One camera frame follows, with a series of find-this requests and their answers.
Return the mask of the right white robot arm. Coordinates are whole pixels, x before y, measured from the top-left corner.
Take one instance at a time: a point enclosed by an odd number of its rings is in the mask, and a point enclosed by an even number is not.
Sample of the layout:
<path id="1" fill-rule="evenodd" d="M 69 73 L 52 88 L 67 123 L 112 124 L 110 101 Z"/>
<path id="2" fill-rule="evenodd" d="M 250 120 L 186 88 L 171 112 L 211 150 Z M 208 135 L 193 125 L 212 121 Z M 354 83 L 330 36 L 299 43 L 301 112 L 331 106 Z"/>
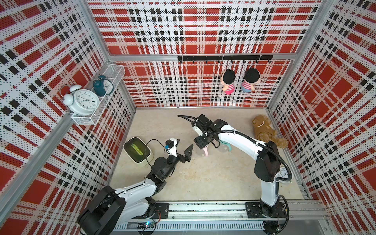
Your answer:
<path id="1" fill-rule="evenodd" d="M 290 182 L 292 172 L 286 161 L 279 155 L 277 145 L 256 140 L 233 128 L 226 121 L 209 120 L 205 115 L 192 117 L 178 115 L 191 123 L 193 130 L 198 134 L 194 142 L 200 149 L 204 149 L 212 141 L 226 142 L 255 160 L 254 174 L 261 182 L 261 198 L 259 211 L 256 215 L 272 217 L 277 209 L 282 207 L 279 194 L 279 183 Z"/>

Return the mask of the brown teddy bear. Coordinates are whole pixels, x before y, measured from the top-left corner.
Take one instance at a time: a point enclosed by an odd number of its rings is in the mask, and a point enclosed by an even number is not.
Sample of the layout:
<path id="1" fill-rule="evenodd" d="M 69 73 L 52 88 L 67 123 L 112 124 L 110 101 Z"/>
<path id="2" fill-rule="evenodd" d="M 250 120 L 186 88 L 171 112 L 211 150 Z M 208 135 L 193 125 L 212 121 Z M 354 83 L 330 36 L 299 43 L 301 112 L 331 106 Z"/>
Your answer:
<path id="1" fill-rule="evenodd" d="M 257 140 L 268 143 L 274 142 L 279 148 L 288 147 L 288 140 L 279 138 L 276 130 L 272 128 L 272 122 L 266 115 L 258 115 L 252 120 L 254 135 Z"/>

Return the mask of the teal alarm clock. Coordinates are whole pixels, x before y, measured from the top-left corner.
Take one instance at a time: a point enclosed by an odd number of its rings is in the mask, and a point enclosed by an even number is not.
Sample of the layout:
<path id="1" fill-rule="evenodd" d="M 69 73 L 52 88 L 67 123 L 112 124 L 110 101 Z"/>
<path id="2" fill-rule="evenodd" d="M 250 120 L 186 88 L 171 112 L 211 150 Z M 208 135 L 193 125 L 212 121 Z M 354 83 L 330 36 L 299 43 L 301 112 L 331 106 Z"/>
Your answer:
<path id="1" fill-rule="evenodd" d="M 107 79 L 104 75 L 99 75 L 95 78 L 93 81 L 93 88 L 99 97 L 108 96 L 114 91 L 113 82 Z"/>

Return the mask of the clear baby bottle bottom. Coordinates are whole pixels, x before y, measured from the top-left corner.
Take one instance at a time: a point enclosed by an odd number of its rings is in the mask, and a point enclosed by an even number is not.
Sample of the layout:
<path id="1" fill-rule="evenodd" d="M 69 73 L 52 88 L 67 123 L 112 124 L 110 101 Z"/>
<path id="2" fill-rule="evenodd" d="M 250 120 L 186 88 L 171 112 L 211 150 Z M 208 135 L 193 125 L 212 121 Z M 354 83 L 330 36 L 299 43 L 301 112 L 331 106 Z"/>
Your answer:
<path id="1" fill-rule="evenodd" d="M 229 152 L 229 148 L 226 144 L 220 143 L 219 147 L 217 148 L 217 151 L 219 151 L 221 153 L 227 153 L 227 152 Z"/>

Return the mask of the black hook rail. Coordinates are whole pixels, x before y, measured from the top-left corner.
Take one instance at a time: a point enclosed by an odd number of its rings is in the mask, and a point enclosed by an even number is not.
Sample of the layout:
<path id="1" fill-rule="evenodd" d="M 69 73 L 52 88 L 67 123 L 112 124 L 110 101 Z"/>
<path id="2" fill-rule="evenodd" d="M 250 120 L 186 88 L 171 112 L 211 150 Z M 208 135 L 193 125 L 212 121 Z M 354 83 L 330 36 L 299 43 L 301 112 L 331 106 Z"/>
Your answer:
<path id="1" fill-rule="evenodd" d="M 177 56 L 178 61 L 271 61 L 273 55 L 193 55 Z"/>

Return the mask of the large white alarm clock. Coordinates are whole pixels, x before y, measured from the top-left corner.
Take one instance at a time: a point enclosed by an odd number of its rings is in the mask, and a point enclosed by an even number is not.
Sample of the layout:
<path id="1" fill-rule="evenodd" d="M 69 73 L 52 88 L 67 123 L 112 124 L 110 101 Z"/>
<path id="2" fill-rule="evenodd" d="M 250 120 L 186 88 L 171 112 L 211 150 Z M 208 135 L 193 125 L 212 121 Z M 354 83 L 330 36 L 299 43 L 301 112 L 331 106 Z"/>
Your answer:
<path id="1" fill-rule="evenodd" d="M 81 85 L 73 85 L 63 96 L 63 103 L 75 114 L 89 116 L 99 107 L 100 100 L 94 92 L 82 89 Z"/>

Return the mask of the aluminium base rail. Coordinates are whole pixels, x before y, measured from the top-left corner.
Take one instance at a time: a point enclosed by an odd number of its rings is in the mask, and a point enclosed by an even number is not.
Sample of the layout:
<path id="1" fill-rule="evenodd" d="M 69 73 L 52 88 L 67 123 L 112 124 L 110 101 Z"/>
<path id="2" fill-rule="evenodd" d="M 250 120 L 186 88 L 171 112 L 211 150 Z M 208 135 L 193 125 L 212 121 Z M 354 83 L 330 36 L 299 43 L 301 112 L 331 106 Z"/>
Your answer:
<path id="1" fill-rule="evenodd" d="M 115 232 L 136 232 L 140 235 L 158 232 L 184 231 L 260 231 L 280 230 L 287 221 L 311 222 L 328 217 L 319 201 L 288 200 L 272 217 L 256 215 L 256 201 L 170 201 L 168 208 L 161 208 L 152 219 L 139 218 L 123 222 Z M 128 222 L 154 221 L 153 230 L 127 230 Z"/>

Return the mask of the white green sterilizer box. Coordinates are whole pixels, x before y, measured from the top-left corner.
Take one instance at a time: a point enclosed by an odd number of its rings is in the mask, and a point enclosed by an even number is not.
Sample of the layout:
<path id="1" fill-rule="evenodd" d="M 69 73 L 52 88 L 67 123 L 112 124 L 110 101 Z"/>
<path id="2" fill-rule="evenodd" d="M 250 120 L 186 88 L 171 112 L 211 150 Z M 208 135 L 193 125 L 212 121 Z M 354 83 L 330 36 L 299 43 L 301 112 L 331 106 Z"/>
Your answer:
<path id="1" fill-rule="evenodd" d="M 123 152 L 138 166 L 151 165 L 154 158 L 152 150 L 139 137 L 133 137 L 123 145 Z"/>

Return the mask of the doll with blue pants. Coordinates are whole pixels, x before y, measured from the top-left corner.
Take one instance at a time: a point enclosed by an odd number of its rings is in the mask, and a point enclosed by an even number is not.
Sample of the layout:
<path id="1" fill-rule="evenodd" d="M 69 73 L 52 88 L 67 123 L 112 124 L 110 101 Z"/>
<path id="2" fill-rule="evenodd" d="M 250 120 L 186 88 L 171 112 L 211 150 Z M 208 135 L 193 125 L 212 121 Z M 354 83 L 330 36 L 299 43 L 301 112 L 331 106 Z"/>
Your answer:
<path id="1" fill-rule="evenodd" d="M 245 93 L 254 92 L 255 84 L 260 83 L 260 72 L 256 68 L 249 68 L 245 72 L 244 80 L 241 84 L 241 90 Z"/>

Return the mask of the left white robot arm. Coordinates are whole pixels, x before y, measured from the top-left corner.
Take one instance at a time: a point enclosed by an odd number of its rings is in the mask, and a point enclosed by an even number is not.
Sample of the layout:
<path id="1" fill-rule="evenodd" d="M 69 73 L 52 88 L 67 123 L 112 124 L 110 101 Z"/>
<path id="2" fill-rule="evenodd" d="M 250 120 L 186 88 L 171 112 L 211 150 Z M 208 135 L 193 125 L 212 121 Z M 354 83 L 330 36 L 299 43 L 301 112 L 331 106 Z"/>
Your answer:
<path id="1" fill-rule="evenodd" d="M 155 160 L 151 171 L 141 182 L 120 189 L 105 186 L 88 203 L 77 219 L 82 235 L 109 235 L 119 223 L 135 217 L 152 217 L 156 201 L 152 198 L 166 185 L 179 162 L 190 162 L 193 145 L 184 154 L 176 152 L 177 145 L 167 145 L 167 158 Z"/>

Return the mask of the doll with pink pants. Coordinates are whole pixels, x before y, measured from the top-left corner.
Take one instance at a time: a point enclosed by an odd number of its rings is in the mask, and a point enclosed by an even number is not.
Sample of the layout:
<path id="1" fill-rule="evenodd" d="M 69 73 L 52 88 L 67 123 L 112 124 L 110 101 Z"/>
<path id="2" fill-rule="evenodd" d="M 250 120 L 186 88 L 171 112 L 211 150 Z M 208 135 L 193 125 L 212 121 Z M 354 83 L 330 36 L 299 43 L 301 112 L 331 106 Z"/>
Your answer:
<path id="1" fill-rule="evenodd" d="M 226 95 L 231 95 L 235 91 L 234 86 L 235 72 L 230 69 L 226 69 L 222 72 L 220 82 L 223 86 L 222 91 Z"/>

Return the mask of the green circuit board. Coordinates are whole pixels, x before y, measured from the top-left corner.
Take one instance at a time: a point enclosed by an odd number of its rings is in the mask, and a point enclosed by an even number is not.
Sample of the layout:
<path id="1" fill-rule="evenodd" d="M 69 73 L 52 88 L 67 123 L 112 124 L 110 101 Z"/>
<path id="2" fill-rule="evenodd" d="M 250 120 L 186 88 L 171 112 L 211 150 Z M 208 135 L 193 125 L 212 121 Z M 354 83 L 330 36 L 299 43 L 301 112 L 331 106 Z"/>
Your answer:
<path id="1" fill-rule="evenodd" d="M 156 223 L 154 221 L 131 221 L 128 222 L 126 229 L 127 230 L 153 230 Z"/>

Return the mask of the small white alarm clock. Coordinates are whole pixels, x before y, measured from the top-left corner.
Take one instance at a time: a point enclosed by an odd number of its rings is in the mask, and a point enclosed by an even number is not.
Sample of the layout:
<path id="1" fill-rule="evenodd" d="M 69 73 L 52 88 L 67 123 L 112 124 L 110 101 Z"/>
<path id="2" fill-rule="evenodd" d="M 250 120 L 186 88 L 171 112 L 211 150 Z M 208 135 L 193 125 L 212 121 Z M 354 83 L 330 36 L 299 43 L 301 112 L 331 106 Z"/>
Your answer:
<path id="1" fill-rule="evenodd" d="M 288 176 L 289 176 L 289 174 L 288 174 L 288 171 L 287 171 L 287 169 L 285 167 L 281 167 L 279 173 L 276 176 L 277 176 L 277 178 L 287 179 Z M 291 184 L 292 180 L 293 180 L 293 176 L 291 177 L 290 181 L 282 181 L 282 180 L 280 180 L 279 183 L 282 183 L 282 184 Z"/>

